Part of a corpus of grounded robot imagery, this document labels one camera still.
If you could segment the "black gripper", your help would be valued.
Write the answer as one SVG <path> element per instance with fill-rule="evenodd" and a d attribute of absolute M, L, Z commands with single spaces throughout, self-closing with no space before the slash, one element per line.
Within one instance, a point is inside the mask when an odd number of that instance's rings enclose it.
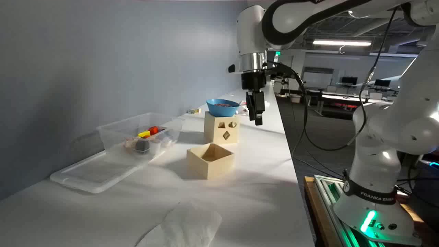
<path fill-rule="evenodd" d="M 247 89 L 245 101 L 250 120 L 255 124 L 262 124 L 262 113 L 265 111 L 263 92 L 259 92 L 266 85 L 266 75 L 263 72 L 244 72 L 241 75 L 241 87 Z"/>

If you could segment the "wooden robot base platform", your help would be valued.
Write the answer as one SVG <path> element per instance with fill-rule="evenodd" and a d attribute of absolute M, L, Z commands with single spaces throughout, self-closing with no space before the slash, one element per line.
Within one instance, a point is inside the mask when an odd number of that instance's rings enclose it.
<path fill-rule="evenodd" d="M 343 223 L 332 211 L 341 181 L 333 177 L 304 177 L 304 197 L 317 234 L 317 247 L 437 247 L 439 240 L 424 219 L 406 203 L 400 208 L 414 223 L 418 245 L 377 241 Z"/>

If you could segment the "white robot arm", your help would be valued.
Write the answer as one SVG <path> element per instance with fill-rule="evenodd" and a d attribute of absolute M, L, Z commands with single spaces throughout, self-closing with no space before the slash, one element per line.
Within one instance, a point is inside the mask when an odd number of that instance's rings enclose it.
<path fill-rule="evenodd" d="M 237 16 L 236 70 L 250 119 L 262 122 L 263 86 L 269 75 L 293 71 L 270 61 L 269 49 L 292 45 L 310 24 L 350 11 L 368 16 L 400 6 L 418 26 L 437 24 L 439 0 L 273 0 L 266 8 L 252 5 Z M 354 112 L 355 155 L 344 175 L 335 215 L 366 238 L 379 242 L 418 245 L 414 222 L 396 201 L 395 182 L 400 152 L 429 153 L 439 146 L 439 35 L 431 37 L 413 64 L 402 74 L 396 98 Z"/>

